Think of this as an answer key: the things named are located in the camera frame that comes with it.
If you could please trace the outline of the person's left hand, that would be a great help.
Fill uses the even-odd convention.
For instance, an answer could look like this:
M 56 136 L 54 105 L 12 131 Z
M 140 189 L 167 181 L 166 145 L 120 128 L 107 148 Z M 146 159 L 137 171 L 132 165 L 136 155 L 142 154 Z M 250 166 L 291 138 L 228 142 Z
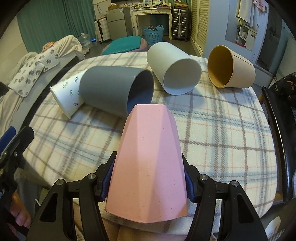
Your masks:
M 30 228 L 32 221 L 31 217 L 16 192 L 11 196 L 10 213 L 15 218 L 16 223 L 19 226 Z

